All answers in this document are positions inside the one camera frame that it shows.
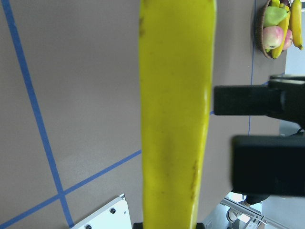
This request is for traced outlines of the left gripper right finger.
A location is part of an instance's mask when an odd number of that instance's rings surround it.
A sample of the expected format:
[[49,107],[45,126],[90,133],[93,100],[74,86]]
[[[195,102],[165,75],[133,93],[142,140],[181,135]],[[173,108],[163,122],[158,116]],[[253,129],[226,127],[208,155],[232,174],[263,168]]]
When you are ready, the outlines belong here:
[[197,224],[196,224],[196,227],[195,227],[196,229],[204,229],[204,224],[203,223],[201,223],[201,222],[198,222]]

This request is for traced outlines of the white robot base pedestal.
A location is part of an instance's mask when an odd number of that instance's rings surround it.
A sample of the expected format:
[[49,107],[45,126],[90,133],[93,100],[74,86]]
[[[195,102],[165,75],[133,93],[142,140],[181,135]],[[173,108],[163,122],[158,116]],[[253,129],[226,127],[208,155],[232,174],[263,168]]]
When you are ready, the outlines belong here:
[[132,229],[125,194],[120,194],[75,224],[72,229]]

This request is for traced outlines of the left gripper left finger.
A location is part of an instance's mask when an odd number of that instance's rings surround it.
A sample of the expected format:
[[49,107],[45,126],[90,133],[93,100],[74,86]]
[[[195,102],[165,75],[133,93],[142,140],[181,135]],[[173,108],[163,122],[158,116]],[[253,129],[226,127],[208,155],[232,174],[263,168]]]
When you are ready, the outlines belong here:
[[132,229],[143,229],[143,223],[142,222],[134,223]]

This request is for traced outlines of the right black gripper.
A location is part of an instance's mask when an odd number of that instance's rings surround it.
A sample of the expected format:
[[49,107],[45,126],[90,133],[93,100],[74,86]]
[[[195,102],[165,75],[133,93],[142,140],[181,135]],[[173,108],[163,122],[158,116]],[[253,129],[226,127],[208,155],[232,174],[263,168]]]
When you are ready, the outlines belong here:
[[262,85],[216,86],[213,111],[222,116],[267,116],[296,123],[291,136],[236,135],[231,183],[237,193],[305,195],[305,78],[272,75]]

